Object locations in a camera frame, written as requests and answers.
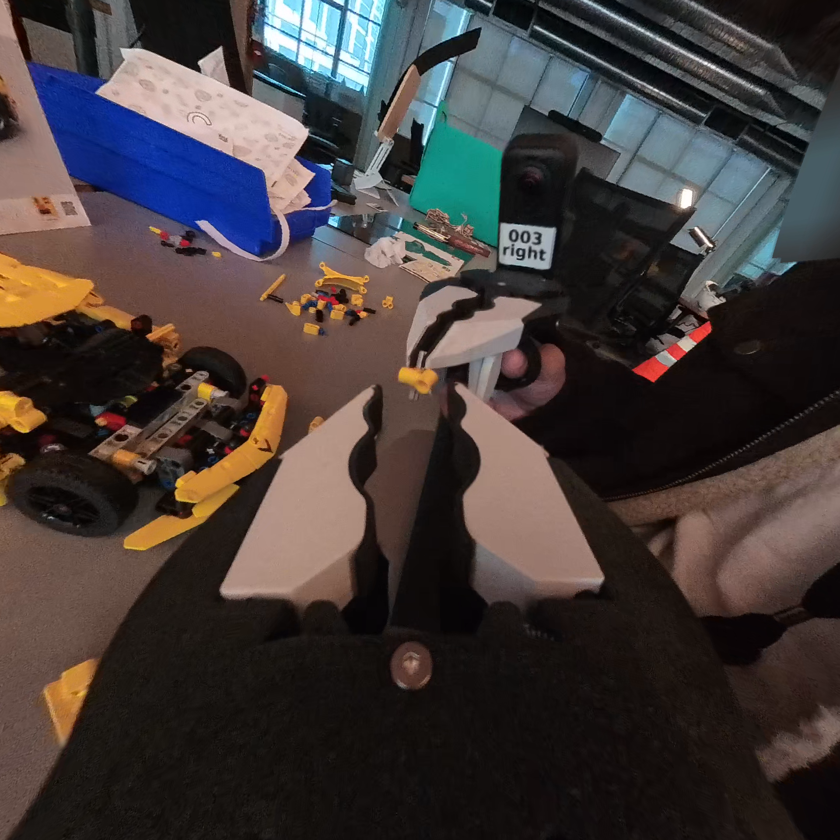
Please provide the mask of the orange traffic cone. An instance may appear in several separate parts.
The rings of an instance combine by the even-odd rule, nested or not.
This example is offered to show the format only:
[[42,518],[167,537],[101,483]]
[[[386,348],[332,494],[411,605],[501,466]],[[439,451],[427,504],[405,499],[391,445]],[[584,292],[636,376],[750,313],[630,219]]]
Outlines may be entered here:
[[635,368],[633,372],[649,382],[656,382],[688,352],[694,349],[711,332],[711,323],[704,322],[677,342],[670,344],[654,356],[648,358]]

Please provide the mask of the yellow connector with grey axle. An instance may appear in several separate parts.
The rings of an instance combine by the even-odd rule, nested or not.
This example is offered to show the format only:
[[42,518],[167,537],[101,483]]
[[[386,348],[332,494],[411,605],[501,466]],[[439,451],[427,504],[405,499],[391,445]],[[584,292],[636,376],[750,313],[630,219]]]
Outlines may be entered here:
[[408,399],[415,402],[420,396],[429,395],[438,383],[438,373],[425,366],[426,351],[418,351],[414,365],[406,365],[397,373],[397,381],[408,391]]

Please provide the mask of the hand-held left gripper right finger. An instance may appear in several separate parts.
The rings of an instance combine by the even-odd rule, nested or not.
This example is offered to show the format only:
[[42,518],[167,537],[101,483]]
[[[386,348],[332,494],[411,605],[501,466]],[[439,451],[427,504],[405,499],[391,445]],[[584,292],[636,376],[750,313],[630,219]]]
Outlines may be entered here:
[[605,575],[542,447],[463,385],[449,385],[392,624],[468,633],[487,606],[600,592]]

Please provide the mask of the yellow curved frame piece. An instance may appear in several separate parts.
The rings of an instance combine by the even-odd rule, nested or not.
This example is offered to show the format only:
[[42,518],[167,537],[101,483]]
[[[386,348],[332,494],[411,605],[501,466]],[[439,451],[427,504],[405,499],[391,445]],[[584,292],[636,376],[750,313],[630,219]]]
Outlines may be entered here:
[[337,270],[330,268],[325,262],[320,262],[318,265],[322,276],[314,283],[315,288],[324,290],[327,293],[330,289],[343,288],[349,290],[353,294],[364,295],[367,293],[367,284],[370,281],[369,276],[350,276],[345,275]]

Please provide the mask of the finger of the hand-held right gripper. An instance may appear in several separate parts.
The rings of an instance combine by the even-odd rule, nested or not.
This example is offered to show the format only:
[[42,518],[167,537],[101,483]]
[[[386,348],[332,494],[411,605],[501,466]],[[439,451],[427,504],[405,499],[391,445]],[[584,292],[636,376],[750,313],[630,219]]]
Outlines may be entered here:
[[444,371],[477,361],[477,343],[454,350],[440,350],[447,337],[457,338],[457,322],[467,322],[489,309],[489,295],[480,290],[425,290],[417,304],[406,340],[409,368]]
[[498,297],[494,306],[454,321],[427,355],[427,368],[443,370],[513,350],[519,344],[530,300]]

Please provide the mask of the blue plastic bin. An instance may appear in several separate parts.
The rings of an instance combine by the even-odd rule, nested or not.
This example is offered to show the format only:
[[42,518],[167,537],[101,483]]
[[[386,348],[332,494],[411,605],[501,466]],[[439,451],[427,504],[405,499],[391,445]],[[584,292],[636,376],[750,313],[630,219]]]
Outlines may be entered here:
[[[330,173],[309,161],[314,198],[284,216],[270,209],[263,172],[121,105],[102,98],[103,80],[28,63],[41,107],[69,175],[162,216],[199,229],[206,219],[240,248],[263,255],[280,240],[279,221],[291,244],[309,238],[331,215]],[[255,238],[228,232],[229,219],[252,214]]]

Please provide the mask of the yellow brick toy car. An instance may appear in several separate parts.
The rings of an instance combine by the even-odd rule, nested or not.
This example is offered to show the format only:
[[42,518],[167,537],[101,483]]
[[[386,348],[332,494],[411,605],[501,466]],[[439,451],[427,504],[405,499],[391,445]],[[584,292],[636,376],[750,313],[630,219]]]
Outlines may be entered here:
[[172,323],[106,304],[92,281],[1,256],[2,505],[84,538],[120,530],[143,483],[143,551],[209,519],[277,454],[288,395]]

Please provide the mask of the white paper strip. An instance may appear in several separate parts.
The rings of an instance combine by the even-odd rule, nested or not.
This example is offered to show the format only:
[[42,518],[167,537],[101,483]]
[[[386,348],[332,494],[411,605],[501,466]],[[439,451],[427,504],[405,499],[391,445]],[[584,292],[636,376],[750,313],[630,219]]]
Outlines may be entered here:
[[[229,233],[237,235],[245,234],[246,238],[255,238],[259,233],[260,222],[252,214],[240,214],[237,216],[237,221],[234,221],[233,217],[231,217],[229,221],[230,225],[227,226]],[[291,229],[288,221],[284,217],[280,219],[278,225],[280,229],[279,243],[277,243],[275,247],[270,247],[265,254],[257,255],[247,251],[246,249],[240,248],[235,241],[227,237],[222,230],[206,219],[196,220],[196,226],[198,226],[198,228],[210,237],[210,239],[212,239],[216,244],[222,246],[236,256],[241,256],[244,259],[259,263],[273,261],[287,252],[291,244]]]

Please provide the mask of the white printed paper bag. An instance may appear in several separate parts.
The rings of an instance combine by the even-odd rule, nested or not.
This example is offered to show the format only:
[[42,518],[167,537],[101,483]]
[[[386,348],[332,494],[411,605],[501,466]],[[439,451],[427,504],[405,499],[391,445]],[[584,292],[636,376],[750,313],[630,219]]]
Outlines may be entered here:
[[145,49],[123,49],[98,95],[260,169],[275,212],[301,210],[314,198],[314,174],[297,161],[308,129],[213,77]]

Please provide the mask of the pile of small brick pieces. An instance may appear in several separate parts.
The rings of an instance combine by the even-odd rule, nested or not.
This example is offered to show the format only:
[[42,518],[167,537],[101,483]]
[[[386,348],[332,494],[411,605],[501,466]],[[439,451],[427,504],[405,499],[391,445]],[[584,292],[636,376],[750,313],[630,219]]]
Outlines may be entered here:
[[386,297],[376,308],[368,304],[361,290],[329,286],[304,293],[299,298],[281,299],[280,304],[291,316],[301,320],[304,335],[323,337],[336,323],[353,327],[381,310],[392,309],[393,299]]

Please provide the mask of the black upright panel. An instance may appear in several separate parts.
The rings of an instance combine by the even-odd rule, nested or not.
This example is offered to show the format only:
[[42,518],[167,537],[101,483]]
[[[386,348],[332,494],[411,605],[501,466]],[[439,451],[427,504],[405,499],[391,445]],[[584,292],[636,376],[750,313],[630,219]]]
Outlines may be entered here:
[[227,62],[238,48],[228,1],[130,1],[143,49],[190,70],[223,47]]

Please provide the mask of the white instruction booklet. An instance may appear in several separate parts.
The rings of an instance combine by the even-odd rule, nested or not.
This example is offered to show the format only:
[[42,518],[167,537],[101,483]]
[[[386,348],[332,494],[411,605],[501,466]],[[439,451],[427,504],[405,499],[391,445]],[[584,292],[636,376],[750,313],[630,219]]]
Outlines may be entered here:
[[1,235],[88,227],[1,2]]

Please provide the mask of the black mesh office chair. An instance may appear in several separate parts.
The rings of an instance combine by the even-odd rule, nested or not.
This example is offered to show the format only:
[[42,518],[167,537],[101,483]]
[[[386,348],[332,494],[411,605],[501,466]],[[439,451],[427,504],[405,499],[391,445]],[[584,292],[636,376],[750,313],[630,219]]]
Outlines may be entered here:
[[570,232],[560,255],[567,318],[592,332],[604,328],[609,313],[694,212],[693,205],[660,201],[581,169],[572,185]]

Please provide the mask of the white crumpled paper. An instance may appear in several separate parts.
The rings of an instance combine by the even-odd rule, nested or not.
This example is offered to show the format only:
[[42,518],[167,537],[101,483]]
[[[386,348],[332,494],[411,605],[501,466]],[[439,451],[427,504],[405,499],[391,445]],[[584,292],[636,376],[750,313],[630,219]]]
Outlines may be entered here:
[[406,262],[406,240],[396,236],[382,237],[364,251],[364,259],[380,269],[402,266]]

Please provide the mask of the yellow curved panel piece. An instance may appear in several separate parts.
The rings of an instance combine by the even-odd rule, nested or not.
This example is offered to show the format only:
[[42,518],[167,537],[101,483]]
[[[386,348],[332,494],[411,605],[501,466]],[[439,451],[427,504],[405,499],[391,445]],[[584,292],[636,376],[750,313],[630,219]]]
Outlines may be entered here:
[[63,671],[57,680],[43,689],[52,728],[61,748],[67,745],[98,665],[97,658],[80,662]]

